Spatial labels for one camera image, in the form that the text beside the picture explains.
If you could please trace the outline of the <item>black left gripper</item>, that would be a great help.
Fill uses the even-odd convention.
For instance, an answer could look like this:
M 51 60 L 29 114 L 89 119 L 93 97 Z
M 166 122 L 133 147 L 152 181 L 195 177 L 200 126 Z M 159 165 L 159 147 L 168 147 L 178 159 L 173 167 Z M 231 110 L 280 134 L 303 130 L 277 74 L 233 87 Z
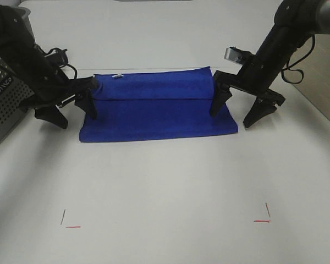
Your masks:
M 50 122 L 62 129 L 68 127 L 68 120 L 56 107 L 64 107 L 70 101 L 82 109 L 91 119 L 97 118 L 91 90 L 96 88 L 93 77 L 68 79 L 65 84 L 33 80 L 28 86 L 34 94 L 26 99 L 26 108 L 35 109 L 35 118 Z

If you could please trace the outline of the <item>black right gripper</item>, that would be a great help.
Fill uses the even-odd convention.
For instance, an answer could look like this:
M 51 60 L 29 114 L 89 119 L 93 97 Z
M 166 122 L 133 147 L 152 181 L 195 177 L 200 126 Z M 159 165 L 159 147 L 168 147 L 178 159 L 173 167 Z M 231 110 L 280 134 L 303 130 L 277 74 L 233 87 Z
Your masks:
M 285 101 L 281 94 L 270 90 L 270 85 L 279 72 L 280 70 L 276 67 L 263 63 L 259 59 L 249 59 L 237 74 L 217 70 L 213 76 L 215 87 L 210 116 L 215 117 L 226 101 L 231 98 L 230 87 L 257 97 L 243 120 L 245 128 L 251 127 L 261 118 L 274 113 L 277 110 L 275 104 L 281 106 Z M 272 100 L 273 103 L 260 98 Z

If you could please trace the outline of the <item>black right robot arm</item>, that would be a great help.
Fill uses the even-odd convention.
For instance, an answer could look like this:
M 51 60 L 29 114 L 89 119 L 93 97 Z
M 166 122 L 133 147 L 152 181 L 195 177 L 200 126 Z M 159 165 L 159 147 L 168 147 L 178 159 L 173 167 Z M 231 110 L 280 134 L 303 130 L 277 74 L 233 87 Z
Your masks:
M 255 54 L 236 47 L 226 49 L 225 59 L 240 64 L 241 69 L 237 74 L 215 72 L 210 115 L 219 113 L 232 96 L 232 87 L 256 97 L 244 127 L 274 113 L 285 98 L 270 85 L 278 74 L 292 70 L 289 62 L 293 53 L 316 35 L 330 35 L 330 1 L 283 1 L 274 15 L 273 27 Z

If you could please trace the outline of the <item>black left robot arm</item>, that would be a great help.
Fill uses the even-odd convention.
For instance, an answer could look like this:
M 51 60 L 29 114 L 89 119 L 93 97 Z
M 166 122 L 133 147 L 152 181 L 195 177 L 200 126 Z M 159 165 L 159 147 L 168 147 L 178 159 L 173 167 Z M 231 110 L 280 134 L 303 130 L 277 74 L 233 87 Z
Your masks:
M 35 118 L 66 129 L 68 120 L 60 108 L 73 102 L 96 119 L 92 99 L 92 90 L 97 87 L 95 78 L 68 78 L 62 71 L 64 67 L 72 67 L 66 50 L 43 51 L 22 16 L 7 5 L 0 5 L 0 58 L 8 65 L 5 71 L 33 91 L 32 96 L 19 103 L 23 112 L 34 109 Z

